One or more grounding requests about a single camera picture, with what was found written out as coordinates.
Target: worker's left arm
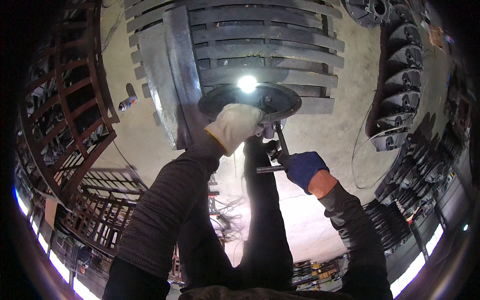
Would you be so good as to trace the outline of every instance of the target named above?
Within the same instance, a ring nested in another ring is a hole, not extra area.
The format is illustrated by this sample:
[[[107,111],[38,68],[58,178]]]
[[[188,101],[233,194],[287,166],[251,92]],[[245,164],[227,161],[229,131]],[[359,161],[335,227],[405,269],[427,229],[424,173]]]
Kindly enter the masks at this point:
[[[103,299],[162,299],[180,226],[223,154],[253,135],[261,112],[229,105],[206,127],[210,134],[166,164],[135,208],[118,244]]]

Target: wrist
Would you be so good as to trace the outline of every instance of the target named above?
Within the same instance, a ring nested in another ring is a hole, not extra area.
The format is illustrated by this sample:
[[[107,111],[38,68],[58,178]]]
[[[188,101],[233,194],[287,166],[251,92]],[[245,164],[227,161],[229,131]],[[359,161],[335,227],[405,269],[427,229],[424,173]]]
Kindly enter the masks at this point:
[[[318,199],[325,197],[338,180],[327,170],[319,170],[310,180],[307,190],[314,194]]]

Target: sunlit floor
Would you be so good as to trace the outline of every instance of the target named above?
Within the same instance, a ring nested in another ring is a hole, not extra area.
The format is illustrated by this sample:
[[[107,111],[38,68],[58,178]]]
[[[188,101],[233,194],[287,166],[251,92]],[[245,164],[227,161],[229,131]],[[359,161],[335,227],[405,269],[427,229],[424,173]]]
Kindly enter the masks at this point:
[[[335,20],[337,38],[345,42],[344,69],[335,69],[338,88],[332,90],[335,107],[331,115],[299,115],[287,120],[285,139],[291,153],[317,151],[345,189],[359,197],[362,204],[374,199],[373,192],[378,184],[369,189],[355,186],[351,160],[352,151],[360,131],[359,144],[367,139],[362,120],[368,113],[377,87],[380,57],[380,28],[367,29],[356,24],[344,10],[342,20]],[[161,127],[153,119],[155,107],[151,99],[144,99],[141,85],[146,79],[137,81],[130,54],[123,2],[116,1],[102,10],[102,44],[108,86],[115,105],[128,97],[125,86],[131,83],[139,96],[139,102],[126,112],[119,112],[120,123],[114,124],[118,137],[115,139],[123,155],[133,165],[147,186],[150,186],[160,169],[182,151],[172,151]],[[426,48],[427,35],[421,32]],[[429,113],[435,114],[432,124],[433,136],[441,135],[446,122],[442,113],[446,98],[447,74],[451,71],[450,60],[441,51],[424,62],[423,91],[419,112],[412,131]],[[353,166],[360,186],[368,186],[389,169],[397,150],[376,152],[368,142],[360,149]],[[215,175],[220,196],[218,200],[228,202],[244,197],[246,201],[229,214],[242,215],[238,219],[243,227],[240,240],[248,237],[250,210],[248,197],[242,188],[243,154],[238,149],[232,157],[223,157]],[[95,168],[129,168],[114,145],[110,145],[94,164]],[[324,208],[314,196],[307,196],[291,183],[285,173],[275,174],[280,208],[285,220],[287,238],[294,261],[314,259],[325,261],[346,251],[330,220],[324,217]],[[242,243],[236,240],[226,244],[226,253],[234,264],[240,262]]]

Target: blue object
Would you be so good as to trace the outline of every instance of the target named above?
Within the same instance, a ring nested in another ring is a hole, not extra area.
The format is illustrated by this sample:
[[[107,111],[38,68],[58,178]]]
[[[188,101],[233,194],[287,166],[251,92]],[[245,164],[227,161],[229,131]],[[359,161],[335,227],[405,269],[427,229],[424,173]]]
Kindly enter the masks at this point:
[[[304,152],[299,154],[290,155],[288,158],[282,159],[282,156],[278,158],[280,164],[284,164],[288,159],[288,166],[285,166],[287,171],[287,177],[291,182],[301,187],[307,195],[312,193],[308,192],[308,184],[312,177],[320,170],[330,169],[325,164],[324,160],[316,152]]]

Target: worker's leg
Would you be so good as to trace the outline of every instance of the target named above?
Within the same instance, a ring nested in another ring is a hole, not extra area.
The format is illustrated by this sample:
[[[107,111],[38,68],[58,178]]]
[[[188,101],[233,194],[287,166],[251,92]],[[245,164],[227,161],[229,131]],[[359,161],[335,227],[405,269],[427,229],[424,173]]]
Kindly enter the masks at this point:
[[[211,285],[228,286],[233,268],[210,222],[208,192],[200,198],[180,228],[180,266],[187,289]]]
[[[291,289],[293,259],[285,234],[273,173],[257,174],[257,167],[270,166],[262,139],[250,137],[243,148],[245,180],[252,219],[240,270],[244,288]]]

